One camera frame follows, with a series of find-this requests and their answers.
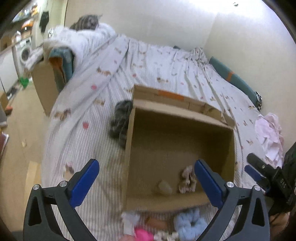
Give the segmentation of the light blue scrunchie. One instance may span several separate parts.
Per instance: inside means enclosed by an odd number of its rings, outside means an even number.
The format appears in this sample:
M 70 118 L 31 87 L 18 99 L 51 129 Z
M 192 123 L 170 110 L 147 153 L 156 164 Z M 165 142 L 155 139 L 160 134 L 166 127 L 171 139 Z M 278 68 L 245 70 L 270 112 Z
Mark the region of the light blue scrunchie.
M 208 225 L 198 207 L 177 214 L 173 222 L 180 240 L 197 240 Z

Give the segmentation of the white sock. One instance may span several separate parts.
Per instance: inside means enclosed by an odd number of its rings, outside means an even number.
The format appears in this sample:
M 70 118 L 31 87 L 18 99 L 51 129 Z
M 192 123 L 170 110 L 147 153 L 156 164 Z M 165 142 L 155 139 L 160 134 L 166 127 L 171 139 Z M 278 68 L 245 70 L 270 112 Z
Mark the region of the white sock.
M 140 221 L 140 214 L 135 211 L 127 211 L 121 214 L 123 234 L 134 236 L 134 229 Z

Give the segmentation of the brown beige scrunchie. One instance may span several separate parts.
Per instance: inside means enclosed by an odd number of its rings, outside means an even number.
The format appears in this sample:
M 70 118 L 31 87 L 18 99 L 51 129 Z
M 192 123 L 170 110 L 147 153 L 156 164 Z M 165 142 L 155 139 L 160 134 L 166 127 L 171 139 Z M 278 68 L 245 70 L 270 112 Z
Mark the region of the brown beige scrunchie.
M 195 192 L 197 177 L 194 174 L 193 166 L 187 166 L 181 173 L 181 180 L 178 185 L 180 193 Z

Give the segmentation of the pink rubber duck toy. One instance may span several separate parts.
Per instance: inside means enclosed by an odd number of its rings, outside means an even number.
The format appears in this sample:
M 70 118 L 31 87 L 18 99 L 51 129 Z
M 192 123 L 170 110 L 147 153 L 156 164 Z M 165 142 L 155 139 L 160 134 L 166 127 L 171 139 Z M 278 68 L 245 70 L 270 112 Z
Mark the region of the pink rubber duck toy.
M 154 241 L 154 235 L 142 228 L 136 228 L 134 234 L 136 241 Z

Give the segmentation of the cream fluffy scrunchie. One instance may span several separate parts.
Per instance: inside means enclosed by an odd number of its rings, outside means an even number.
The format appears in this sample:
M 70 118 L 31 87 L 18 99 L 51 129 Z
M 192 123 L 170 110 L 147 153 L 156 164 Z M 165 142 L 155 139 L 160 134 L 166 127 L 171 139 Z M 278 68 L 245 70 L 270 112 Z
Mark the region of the cream fluffy scrunchie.
M 177 232 L 158 231 L 154 235 L 154 241 L 179 241 L 179 234 Z

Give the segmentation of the brown cylindrical soft toy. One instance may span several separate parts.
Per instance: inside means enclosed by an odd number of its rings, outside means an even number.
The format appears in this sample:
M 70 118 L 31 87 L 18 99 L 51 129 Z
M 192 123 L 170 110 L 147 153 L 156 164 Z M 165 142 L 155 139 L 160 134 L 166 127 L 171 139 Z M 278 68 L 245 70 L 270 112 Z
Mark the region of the brown cylindrical soft toy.
M 168 222 L 166 220 L 159 220 L 154 217 L 148 217 L 145 220 L 145 224 L 157 230 L 168 230 Z

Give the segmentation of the flat cardboard sheet on floor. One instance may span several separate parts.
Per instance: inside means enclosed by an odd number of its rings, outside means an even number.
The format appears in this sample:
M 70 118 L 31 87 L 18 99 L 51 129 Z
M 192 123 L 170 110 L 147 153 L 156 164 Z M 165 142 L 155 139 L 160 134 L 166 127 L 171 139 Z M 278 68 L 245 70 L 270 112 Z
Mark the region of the flat cardboard sheet on floor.
M 35 184 L 41 184 L 41 164 L 30 161 L 25 182 L 24 208 L 27 207 L 30 192 Z

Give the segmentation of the pink white crumpled cloth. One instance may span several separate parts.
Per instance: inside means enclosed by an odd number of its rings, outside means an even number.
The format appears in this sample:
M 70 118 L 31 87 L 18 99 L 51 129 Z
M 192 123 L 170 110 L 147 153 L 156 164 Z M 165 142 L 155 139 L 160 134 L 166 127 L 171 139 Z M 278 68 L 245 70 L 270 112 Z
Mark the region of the pink white crumpled cloth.
M 255 121 L 254 128 L 266 160 L 273 167 L 282 167 L 284 138 L 278 116 L 273 113 L 265 116 L 260 114 Z

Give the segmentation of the dark striped cloth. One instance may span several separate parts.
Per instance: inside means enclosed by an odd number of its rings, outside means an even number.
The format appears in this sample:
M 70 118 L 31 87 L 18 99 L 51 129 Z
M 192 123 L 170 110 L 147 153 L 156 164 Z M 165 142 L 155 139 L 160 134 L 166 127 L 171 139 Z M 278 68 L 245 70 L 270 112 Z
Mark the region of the dark striped cloth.
M 115 105 L 114 115 L 110 122 L 109 135 L 111 138 L 117 139 L 122 148 L 126 146 L 127 130 L 132 108 L 133 102 L 131 100 L 118 102 Z

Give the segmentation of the teal orange bolster pillow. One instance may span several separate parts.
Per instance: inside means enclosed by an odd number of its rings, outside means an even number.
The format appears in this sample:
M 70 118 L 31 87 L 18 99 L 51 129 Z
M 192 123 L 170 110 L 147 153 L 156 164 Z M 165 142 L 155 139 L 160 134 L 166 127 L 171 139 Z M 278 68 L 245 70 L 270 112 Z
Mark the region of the teal orange bolster pillow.
M 240 78 L 215 57 L 211 57 L 209 63 L 224 80 L 228 81 L 230 84 L 244 92 L 249 97 L 254 106 L 259 111 L 261 110 L 262 97 L 258 92 L 254 91 L 242 78 Z

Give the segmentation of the open brown cardboard box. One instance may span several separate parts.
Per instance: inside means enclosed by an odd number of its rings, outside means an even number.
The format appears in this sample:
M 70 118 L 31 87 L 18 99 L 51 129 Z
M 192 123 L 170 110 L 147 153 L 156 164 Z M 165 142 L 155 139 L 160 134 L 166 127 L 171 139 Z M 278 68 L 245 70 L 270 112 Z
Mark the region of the open brown cardboard box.
M 234 120 L 226 111 L 175 93 L 136 85 L 123 171 L 126 211 L 166 212 L 208 202 L 200 184 L 181 194 L 181 172 L 203 159 L 224 180 L 234 180 Z M 172 195 L 156 193 L 165 180 Z

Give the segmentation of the large cardboard box beside bed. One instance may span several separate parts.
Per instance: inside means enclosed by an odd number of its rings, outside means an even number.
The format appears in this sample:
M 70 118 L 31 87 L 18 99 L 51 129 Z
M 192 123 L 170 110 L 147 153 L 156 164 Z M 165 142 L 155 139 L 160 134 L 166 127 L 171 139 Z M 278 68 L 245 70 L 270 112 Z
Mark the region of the large cardboard box beside bed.
M 42 61 L 34 67 L 31 75 L 43 110 L 46 116 L 50 116 L 59 94 L 53 68 L 49 63 Z

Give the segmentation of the white washing machine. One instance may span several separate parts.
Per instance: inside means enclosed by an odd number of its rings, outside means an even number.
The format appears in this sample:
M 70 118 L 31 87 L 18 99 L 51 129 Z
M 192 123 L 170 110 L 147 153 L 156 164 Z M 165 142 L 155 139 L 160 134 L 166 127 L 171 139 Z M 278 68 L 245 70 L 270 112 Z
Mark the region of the white washing machine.
M 18 78 L 21 78 L 32 51 L 32 37 L 25 38 L 12 47 L 12 54 Z

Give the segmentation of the white fluffy blanket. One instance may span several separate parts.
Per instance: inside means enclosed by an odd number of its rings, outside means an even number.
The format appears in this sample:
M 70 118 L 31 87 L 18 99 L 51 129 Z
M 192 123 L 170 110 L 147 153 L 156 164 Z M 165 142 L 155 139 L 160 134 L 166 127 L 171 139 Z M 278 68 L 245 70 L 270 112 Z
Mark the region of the white fluffy blanket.
M 74 54 L 74 66 L 82 64 L 87 56 L 101 48 L 111 38 L 116 36 L 115 30 L 108 24 L 100 23 L 95 30 L 75 31 L 67 27 L 57 26 L 53 36 L 32 51 L 25 70 L 32 71 L 41 59 L 48 60 L 49 54 L 56 48 L 68 48 Z

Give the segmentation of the grey striped folded blanket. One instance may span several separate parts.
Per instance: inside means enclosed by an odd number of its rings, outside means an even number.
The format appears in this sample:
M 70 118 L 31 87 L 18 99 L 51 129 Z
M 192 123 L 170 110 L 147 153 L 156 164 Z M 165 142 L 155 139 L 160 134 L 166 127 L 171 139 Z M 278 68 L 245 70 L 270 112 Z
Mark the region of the grey striped folded blanket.
M 70 26 L 70 29 L 75 31 L 80 30 L 95 30 L 99 25 L 99 20 L 102 15 L 84 15 L 79 20 Z

